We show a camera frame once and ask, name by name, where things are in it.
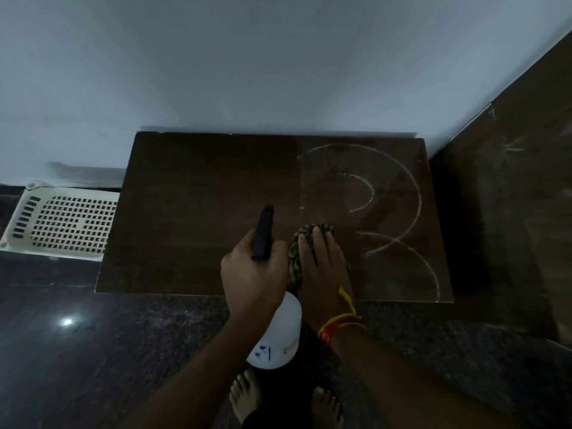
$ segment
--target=chalk drawing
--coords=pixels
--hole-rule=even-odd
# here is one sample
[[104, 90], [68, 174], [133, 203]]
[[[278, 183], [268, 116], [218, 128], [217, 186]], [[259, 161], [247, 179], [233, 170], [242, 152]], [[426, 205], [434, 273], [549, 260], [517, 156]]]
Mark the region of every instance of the chalk drawing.
[[336, 173], [339, 174], [341, 176], [346, 176], [346, 177], [353, 177], [359, 181], [362, 181], [364, 184], [367, 185], [367, 187], [369, 188], [369, 190], [371, 191], [371, 196], [369, 198], [369, 200], [364, 204], [361, 205], [359, 208], [354, 208], [354, 209], [350, 209], [349, 213], [353, 213], [353, 212], [357, 212], [358, 210], [361, 210], [363, 208], [365, 208], [367, 205], [369, 205], [371, 203], [371, 201], [374, 199], [375, 197], [375, 190], [374, 187], [369, 183], [369, 180], [367, 180], [366, 178], [363, 178], [361, 176], [358, 176], [357, 174], [348, 174], [348, 173]]
[[[390, 241], [393, 241], [395, 244], [401, 244], [401, 245], [403, 245], [403, 246], [404, 246], [405, 248], [407, 248], [410, 252], [412, 252], [412, 253], [413, 253], [414, 255], [416, 255], [419, 259], [421, 259], [421, 260], [423, 261], [423, 263], [425, 264], [425, 266], [427, 267], [427, 269], [429, 270], [429, 272], [431, 273], [431, 275], [433, 276], [433, 281], [435, 281], [435, 291], [436, 291], [436, 294], [437, 294], [437, 299], [435, 300], [435, 303], [438, 303], [438, 302], [440, 301], [440, 299], [441, 299], [441, 286], [440, 286], [440, 284], [439, 284], [439, 279], [437, 278], [437, 274], [435, 274], [435, 271], [433, 270], [433, 268], [431, 267], [431, 265], [429, 264], [429, 262], [427, 261], [427, 259], [425, 259], [421, 254], [419, 254], [419, 252], [418, 252], [416, 249], [410, 247], [409, 245], [405, 244], [403, 241], [398, 240], [397, 238], [392, 238], [392, 237], [390, 237], [390, 236], [388, 236], [388, 235], [386, 235], [386, 234], [377, 233], [377, 232], [375, 232], [375, 231], [360, 231], [360, 230], [358, 230], [358, 231], [356, 231], [356, 233], [357, 233], [357, 234], [366, 235], [366, 236], [379, 236], [379, 237], [382, 237], [382, 238], [387, 238], [387, 239], [389, 239]], [[376, 250], [368, 251], [368, 252], [366, 253], [366, 256], [367, 256], [369, 253], [372, 253], [372, 252], [377, 252], [377, 251], [376, 251]]]
[[398, 159], [393, 158], [390, 154], [387, 154], [385, 152], [382, 152], [381, 150], [377, 150], [374, 147], [370, 147], [370, 146], [364, 146], [363, 144], [353, 144], [353, 143], [330, 143], [330, 144], [324, 144], [322, 146], [318, 146], [318, 147], [314, 147], [310, 150], [307, 150], [305, 152], [302, 152], [300, 155], [298, 155], [298, 159], [302, 158], [304, 155], [307, 155], [308, 153], [320, 150], [320, 149], [325, 149], [326, 147], [335, 147], [335, 146], [348, 146], [348, 147], [359, 147], [361, 149], [365, 149], [365, 150], [369, 150], [375, 153], [378, 153], [382, 156], [384, 156], [385, 158], [393, 161], [394, 163], [396, 163], [398, 166], [400, 166], [405, 173], [409, 176], [409, 179], [411, 180], [411, 182], [413, 183], [415, 189], [417, 190], [417, 213], [415, 214], [415, 218], [413, 219], [413, 221], [411, 222], [411, 224], [409, 225], [409, 227], [399, 236], [397, 236], [396, 238], [390, 237], [388, 236], [388, 238], [390, 239], [390, 242], [378, 247], [374, 250], [370, 250], [366, 253], [366, 256], [371, 256], [372, 254], [378, 253], [382, 250], [385, 250], [386, 248], [389, 248], [390, 246], [392, 246], [393, 244], [396, 243], [401, 243], [401, 239], [405, 237], [405, 235], [407, 235], [411, 229], [415, 226], [415, 224], [417, 223], [417, 220], [419, 219], [419, 215], [421, 214], [421, 190], [419, 189], [419, 185], [417, 184], [417, 181], [415, 180], [415, 178], [413, 177], [413, 175], [411, 174], [411, 172], [409, 171], [409, 169], [407, 167], [405, 167]]

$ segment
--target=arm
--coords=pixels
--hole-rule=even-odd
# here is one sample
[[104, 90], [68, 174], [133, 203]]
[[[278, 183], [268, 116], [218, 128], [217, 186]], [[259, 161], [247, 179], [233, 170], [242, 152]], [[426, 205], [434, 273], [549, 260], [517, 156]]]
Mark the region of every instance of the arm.
[[[318, 331], [328, 319], [348, 311], [338, 286], [352, 295], [351, 284], [346, 260], [332, 234], [326, 233], [324, 240], [319, 229], [314, 229], [315, 262], [307, 241], [300, 237], [300, 302], [304, 319]], [[340, 328], [333, 334], [331, 346], [371, 391], [391, 427], [515, 427], [509, 418], [413, 365], [361, 327]]]
[[237, 372], [260, 340], [286, 290], [286, 243], [272, 245], [268, 262], [251, 260], [254, 231], [221, 262], [231, 316], [180, 372], [125, 420], [124, 428], [206, 428], [228, 396]]

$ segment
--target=right hand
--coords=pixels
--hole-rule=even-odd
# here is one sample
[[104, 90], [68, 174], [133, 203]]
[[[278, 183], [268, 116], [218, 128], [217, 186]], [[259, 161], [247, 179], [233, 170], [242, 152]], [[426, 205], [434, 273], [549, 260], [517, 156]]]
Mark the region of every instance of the right hand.
[[320, 228], [314, 227], [312, 238], [316, 261], [304, 234], [298, 237], [302, 266], [302, 287], [298, 299], [304, 320], [318, 332], [331, 317], [350, 312], [348, 304], [338, 294], [338, 287], [341, 286], [352, 299], [353, 296], [346, 258], [333, 235], [326, 232], [324, 240]]

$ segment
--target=left hand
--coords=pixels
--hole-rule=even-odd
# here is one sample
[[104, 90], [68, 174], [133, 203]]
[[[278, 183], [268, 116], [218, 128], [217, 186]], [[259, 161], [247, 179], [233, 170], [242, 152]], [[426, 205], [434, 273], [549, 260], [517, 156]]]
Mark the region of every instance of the left hand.
[[220, 275], [231, 317], [249, 310], [262, 311], [272, 318], [284, 299], [288, 281], [288, 248], [285, 241], [274, 241], [270, 259], [251, 259], [254, 230], [251, 230], [223, 257]]

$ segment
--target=white plastic basket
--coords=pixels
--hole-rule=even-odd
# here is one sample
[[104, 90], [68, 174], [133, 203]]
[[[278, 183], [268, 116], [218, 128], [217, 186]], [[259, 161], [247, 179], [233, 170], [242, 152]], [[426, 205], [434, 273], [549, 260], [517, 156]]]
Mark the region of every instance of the white plastic basket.
[[0, 250], [101, 261], [119, 193], [27, 186], [0, 240]]

